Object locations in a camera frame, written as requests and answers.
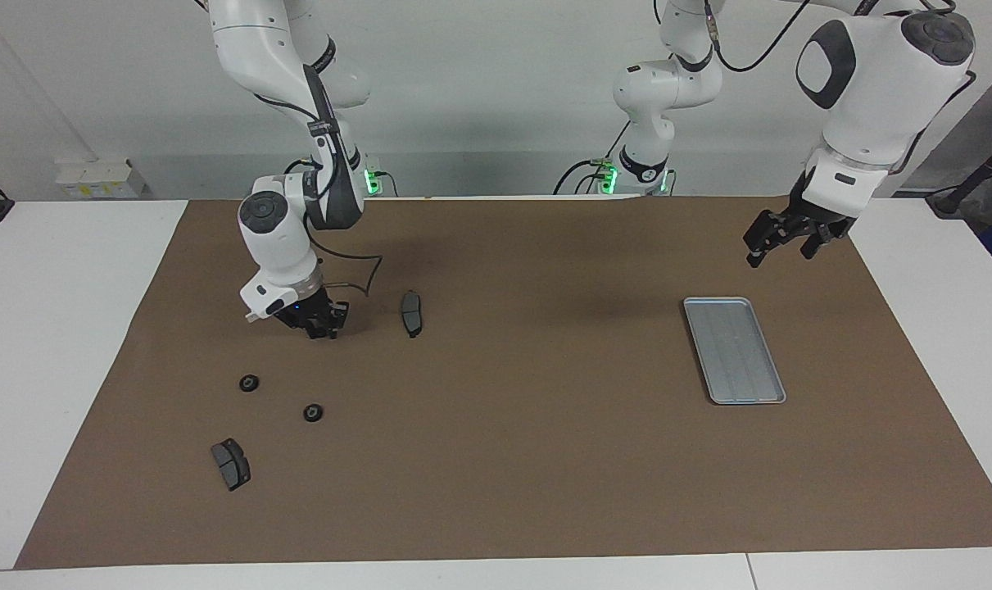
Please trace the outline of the white wall socket box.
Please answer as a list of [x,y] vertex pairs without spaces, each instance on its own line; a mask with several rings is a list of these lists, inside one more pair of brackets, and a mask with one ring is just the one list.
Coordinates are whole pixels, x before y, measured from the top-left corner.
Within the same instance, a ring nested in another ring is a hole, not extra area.
[[150,191],[128,158],[60,164],[55,184],[66,197],[83,199],[139,199]]

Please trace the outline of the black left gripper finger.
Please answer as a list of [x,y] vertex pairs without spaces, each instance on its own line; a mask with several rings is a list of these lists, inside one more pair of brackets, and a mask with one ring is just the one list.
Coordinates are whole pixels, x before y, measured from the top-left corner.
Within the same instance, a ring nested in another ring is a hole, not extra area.
[[810,223],[805,243],[800,246],[800,254],[806,259],[813,259],[818,251],[828,243],[840,238],[840,225]]
[[763,210],[755,217],[754,223],[744,232],[744,243],[748,247],[747,262],[750,268],[757,269],[769,252],[791,241],[788,227],[789,216]]

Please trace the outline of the silver metal tray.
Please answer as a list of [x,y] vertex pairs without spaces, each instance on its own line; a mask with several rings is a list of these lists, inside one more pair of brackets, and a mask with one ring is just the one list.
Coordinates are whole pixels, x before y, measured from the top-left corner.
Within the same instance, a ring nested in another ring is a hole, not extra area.
[[687,297],[682,306],[712,403],[776,406],[786,401],[750,299]]

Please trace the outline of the black stand pole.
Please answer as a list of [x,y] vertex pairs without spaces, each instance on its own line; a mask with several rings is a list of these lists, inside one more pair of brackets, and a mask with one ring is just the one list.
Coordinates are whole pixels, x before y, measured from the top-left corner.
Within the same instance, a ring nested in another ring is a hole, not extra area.
[[992,154],[959,184],[927,194],[926,204],[939,218],[955,218],[963,199],[990,179],[992,179]]

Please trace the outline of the brown table mat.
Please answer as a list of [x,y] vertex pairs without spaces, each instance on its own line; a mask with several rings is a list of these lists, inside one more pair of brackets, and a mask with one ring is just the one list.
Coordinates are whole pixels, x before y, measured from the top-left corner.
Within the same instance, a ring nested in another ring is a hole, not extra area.
[[[16,567],[992,547],[990,481],[852,243],[746,264],[777,206],[369,202],[319,236],[386,258],[328,340],[245,321],[238,206],[193,202]],[[687,297],[750,299],[785,402],[710,401]]]

